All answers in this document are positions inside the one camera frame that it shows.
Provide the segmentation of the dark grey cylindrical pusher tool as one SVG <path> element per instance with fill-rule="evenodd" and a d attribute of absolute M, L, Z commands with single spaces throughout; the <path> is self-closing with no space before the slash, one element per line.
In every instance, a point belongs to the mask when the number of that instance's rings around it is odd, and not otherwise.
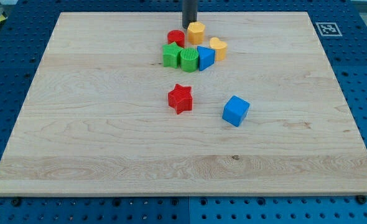
<path fill-rule="evenodd" d="M 197 22 L 198 0 L 182 1 L 182 27 L 187 29 L 191 22 Z"/>

